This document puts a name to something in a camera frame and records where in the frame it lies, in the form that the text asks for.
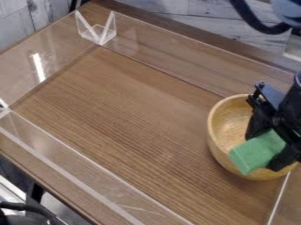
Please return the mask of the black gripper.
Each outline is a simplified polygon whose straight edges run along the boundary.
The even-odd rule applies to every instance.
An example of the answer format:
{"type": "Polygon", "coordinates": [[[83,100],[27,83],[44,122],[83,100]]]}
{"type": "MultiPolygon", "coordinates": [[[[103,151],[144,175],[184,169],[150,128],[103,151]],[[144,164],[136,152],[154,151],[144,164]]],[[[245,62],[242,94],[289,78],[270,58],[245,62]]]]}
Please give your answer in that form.
{"type": "Polygon", "coordinates": [[[245,138],[250,140],[273,129],[285,145],[271,147],[273,156],[266,168],[281,171],[301,161],[301,71],[293,77],[287,92],[265,82],[255,84],[247,95],[253,114],[247,123],[245,138]]]}

